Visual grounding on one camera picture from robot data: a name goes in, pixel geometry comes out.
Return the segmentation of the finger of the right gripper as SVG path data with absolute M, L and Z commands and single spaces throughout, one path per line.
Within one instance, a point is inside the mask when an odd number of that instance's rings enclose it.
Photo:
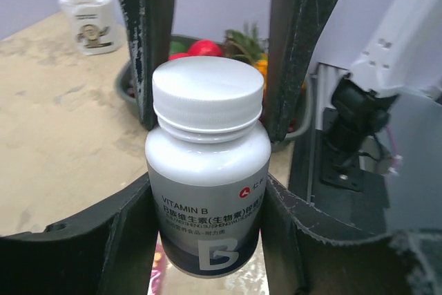
M 318 39 L 338 0 L 271 0 L 265 128 L 285 138 Z
M 126 25 L 140 122 L 157 124 L 153 111 L 152 74 L 169 58 L 173 0 L 119 0 Z

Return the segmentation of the grey pill bottle white cap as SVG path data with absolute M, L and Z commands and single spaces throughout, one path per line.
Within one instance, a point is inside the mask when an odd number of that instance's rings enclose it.
M 192 276 L 232 274 L 258 244 L 271 157 L 263 90 L 257 69 L 224 57 L 183 57 L 153 72 L 151 191 L 166 255 Z

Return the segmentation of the red round fruit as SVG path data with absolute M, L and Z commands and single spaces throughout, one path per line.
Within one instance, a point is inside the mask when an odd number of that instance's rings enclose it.
M 213 41 L 210 40 L 198 40 L 194 42 L 190 48 L 184 52 L 171 53 L 169 55 L 169 61 L 174 59 L 180 59 L 183 57 L 194 57 L 194 56 L 211 56 L 211 57 L 223 57 L 224 52 Z

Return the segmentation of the yellow orange dragon fruit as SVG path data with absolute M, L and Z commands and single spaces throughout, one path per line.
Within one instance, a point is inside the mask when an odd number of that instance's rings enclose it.
M 269 39 L 260 37 L 257 22 L 245 22 L 242 30 L 225 30 L 224 56 L 257 69 L 264 79 L 264 95 L 268 82 L 268 43 Z

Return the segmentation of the white paper bag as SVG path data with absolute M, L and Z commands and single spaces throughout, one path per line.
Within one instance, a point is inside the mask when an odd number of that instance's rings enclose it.
M 115 0 L 58 0 L 83 55 L 100 55 L 120 47 Z

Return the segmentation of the green lime fruit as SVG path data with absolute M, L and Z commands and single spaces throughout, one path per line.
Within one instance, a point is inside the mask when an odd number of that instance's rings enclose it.
M 186 46 L 178 41 L 172 41 L 169 46 L 169 55 L 174 55 L 177 53 L 184 53 L 186 51 Z

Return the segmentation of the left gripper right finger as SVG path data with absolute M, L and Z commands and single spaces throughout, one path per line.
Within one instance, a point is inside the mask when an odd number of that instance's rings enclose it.
M 440 294 L 441 231 L 372 235 L 269 175 L 262 247 L 270 294 Z

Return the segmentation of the grey fruit tray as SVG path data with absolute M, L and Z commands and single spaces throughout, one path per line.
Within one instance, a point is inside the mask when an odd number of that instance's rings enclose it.
M 178 42 L 186 46 L 188 49 L 192 44 L 198 41 L 195 37 L 189 37 L 185 35 L 173 35 L 171 37 L 172 42 Z M 132 68 L 131 60 L 128 60 L 120 70 L 119 74 L 115 79 L 115 91 L 117 95 L 124 101 L 128 112 L 135 118 L 139 119 L 138 105 L 134 97 L 133 87 L 132 87 Z M 287 134 L 285 139 L 280 142 L 272 143 L 272 152 L 279 152 L 284 150 L 289 143 L 294 140 L 290 138 L 290 135 L 294 133 L 298 128 L 303 125 L 305 120 L 311 119 L 311 117 L 305 117 L 305 106 L 306 106 L 306 95 L 305 87 L 301 88 L 301 94 L 296 102 L 296 106 L 292 115 L 292 121 L 287 129 Z

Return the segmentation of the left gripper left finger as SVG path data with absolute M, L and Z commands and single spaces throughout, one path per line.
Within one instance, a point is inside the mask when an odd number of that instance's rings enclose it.
M 1 293 L 147 294 L 157 230 L 144 174 L 41 233 L 1 238 Z

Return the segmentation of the pink weekly pill organizer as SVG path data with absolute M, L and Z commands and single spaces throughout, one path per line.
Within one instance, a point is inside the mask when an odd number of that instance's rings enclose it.
M 165 270 L 167 265 L 167 258 L 164 248 L 161 244 L 160 237 L 157 237 L 155 246 L 155 253 L 153 257 L 153 264 L 151 267 L 151 277 L 148 286 L 148 295 L 160 295 L 162 283 L 164 280 Z

